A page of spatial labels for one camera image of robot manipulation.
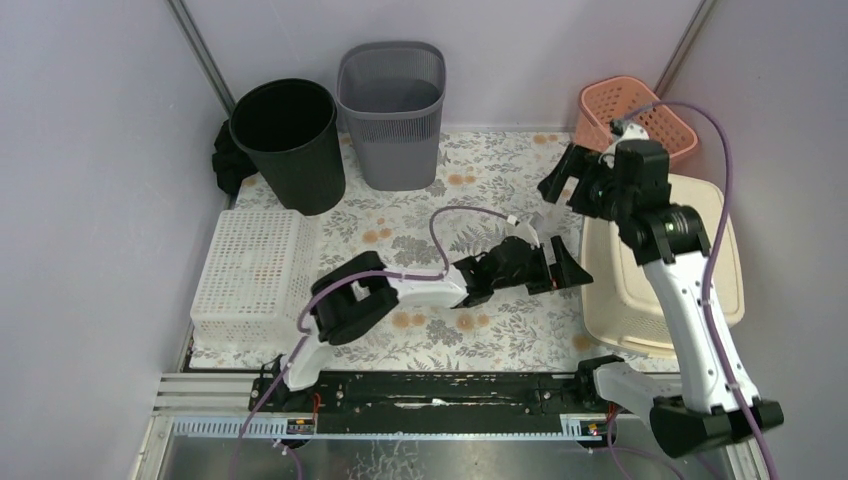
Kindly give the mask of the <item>cream plastic laundry basket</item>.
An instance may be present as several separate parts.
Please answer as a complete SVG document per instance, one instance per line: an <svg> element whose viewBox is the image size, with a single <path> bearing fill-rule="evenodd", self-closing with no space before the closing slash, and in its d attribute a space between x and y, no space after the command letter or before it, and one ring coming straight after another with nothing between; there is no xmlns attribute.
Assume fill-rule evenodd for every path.
<svg viewBox="0 0 848 480"><path fill-rule="evenodd" d="M674 348L659 301L618 227L605 220L583 221L580 262L594 282L582 288L584 325L598 341L649 357L673 359ZM733 225L722 237L713 279L727 324L745 315L745 296Z"/></svg>

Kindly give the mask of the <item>pink perforated plastic basket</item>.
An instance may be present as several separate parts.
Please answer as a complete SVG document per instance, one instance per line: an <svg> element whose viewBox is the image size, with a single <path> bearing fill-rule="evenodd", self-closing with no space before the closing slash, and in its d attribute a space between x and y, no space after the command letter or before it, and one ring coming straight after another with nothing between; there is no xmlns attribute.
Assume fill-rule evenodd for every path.
<svg viewBox="0 0 848 480"><path fill-rule="evenodd" d="M658 100L650 87L631 76L616 76L590 84L578 96L578 120L572 140L592 150L603 151L613 142L611 121ZM646 110L631 120L663 145L673 164L691 156L699 147L696 132L667 106Z"/></svg>

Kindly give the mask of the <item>grey ribbed waste bin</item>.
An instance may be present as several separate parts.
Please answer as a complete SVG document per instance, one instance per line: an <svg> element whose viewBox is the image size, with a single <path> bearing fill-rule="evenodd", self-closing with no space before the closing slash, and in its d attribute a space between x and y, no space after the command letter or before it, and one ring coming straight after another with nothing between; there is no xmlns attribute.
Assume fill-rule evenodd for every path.
<svg viewBox="0 0 848 480"><path fill-rule="evenodd" d="M435 181L446 79L442 52L422 41L366 43L342 57L336 97L368 186Z"/></svg>

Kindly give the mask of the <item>white perforated plastic basket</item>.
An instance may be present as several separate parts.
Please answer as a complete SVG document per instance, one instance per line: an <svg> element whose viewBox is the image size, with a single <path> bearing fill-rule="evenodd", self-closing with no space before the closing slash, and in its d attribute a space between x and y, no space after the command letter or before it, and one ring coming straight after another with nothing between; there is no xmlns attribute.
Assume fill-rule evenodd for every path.
<svg viewBox="0 0 848 480"><path fill-rule="evenodd" d="M317 279L319 233L293 210L222 212L190 311L201 345L287 348Z"/></svg>

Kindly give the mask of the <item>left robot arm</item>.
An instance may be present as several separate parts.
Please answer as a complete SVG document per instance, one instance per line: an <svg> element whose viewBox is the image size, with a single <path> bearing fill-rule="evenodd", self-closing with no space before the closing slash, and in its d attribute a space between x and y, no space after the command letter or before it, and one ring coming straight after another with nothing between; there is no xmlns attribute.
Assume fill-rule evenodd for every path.
<svg viewBox="0 0 848 480"><path fill-rule="evenodd" d="M398 307L464 309L488 302L502 289L523 287L537 295L592 283L561 237L553 237L551 246L549 263L543 246L508 236L444 271L390 267L374 251L354 257L313 285L297 318L302 336L280 367L272 398L288 411L304 407L334 347L361 338Z"/></svg>

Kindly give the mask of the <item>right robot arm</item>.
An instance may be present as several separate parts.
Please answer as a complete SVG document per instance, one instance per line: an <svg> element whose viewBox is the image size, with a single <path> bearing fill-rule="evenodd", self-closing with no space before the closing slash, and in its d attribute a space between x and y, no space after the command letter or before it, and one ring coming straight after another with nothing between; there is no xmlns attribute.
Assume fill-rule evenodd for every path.
<svg viewBox="0 0 848 480"><path fill-rule="evenodd" d="M761 438L784 413L760 395L736 353L708 277L718 249L698 212L672 202L668 153L655 140L633 139L610 156L608 164L605 154L571 143L538 190L555 203L574 178L568 206L618 227L659 301L681 391L608 355L579 363L575 402L589 412L611 402L637 415L672 458Z"/></svg>

